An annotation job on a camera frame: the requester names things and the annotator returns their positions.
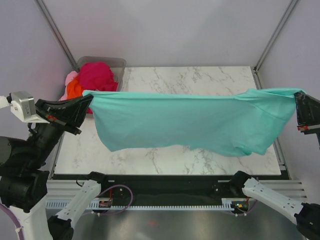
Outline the teal t shirt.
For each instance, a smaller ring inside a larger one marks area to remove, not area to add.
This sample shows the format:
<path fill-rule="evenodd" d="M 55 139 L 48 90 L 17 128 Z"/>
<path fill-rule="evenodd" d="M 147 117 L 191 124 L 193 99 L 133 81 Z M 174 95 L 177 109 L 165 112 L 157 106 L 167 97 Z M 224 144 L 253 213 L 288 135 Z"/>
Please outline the teal t shirt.
<path fill-rule="evenodd" d="M 85 90 L 101 142 L 112 152 L 174 145 L 226 157 L 264 155 L 296 110 L 298 88 L 231 96 Z"/>

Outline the clear plastic bin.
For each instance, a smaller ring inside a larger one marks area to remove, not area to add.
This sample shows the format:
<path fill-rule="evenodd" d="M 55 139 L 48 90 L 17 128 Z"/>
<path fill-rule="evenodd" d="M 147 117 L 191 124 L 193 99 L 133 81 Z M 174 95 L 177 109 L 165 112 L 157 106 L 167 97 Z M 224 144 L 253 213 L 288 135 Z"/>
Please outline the clear plastic bin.
<path fill-rule="evenodd" d="M 110 67 L 110 70 L 114 74 L 114 81 L 118 83 L 116 92 L 119 92 L 123 85 L 126 61 L 122 58 L 83 56 L 77 61 L 74 71 L 78 72 L 79 74 L 79 71 L 83 65 L 96 62 L 103 62 Z"/>

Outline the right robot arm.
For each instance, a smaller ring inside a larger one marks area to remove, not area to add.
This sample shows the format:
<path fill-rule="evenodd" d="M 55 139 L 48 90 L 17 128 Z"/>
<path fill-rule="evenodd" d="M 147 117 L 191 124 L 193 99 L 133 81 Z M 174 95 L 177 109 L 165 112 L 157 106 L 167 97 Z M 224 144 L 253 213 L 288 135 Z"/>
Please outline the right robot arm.
<path fill-rule="evenodd" d="M 297 129 L 305 135 L 320 138 L 320 101 L 306 93 L 294 94 Z M 309 240 L 320 238 L 320 205 L 304 203 L 284 196 L 258 182 L 249 174 L 237 171 L 229 181 L 229 191 L 235 197 L 256 199 L 285 216 Z"/>

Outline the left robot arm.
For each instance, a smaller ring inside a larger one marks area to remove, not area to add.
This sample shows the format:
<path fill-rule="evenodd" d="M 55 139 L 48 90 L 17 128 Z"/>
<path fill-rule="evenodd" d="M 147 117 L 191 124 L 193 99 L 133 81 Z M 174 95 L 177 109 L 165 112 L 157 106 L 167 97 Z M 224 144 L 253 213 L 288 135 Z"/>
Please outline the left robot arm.
<path fill-rule="evenodd" d="M 0 98 L 0 106 L 10 107 L 29 130 L 26 140 L 0 139 L 0 206 L 12 218 L 19 239 L 72 239 L 91 201 L 109 193 L 107 176 L 91 172 L 64 209 L 51 217 L 46 215 L 50 173 L 42 167 L 64 133 L 81 133 L 92 100 L 90 94 L 63 101 L 34 100 L 25 91 Z"/>

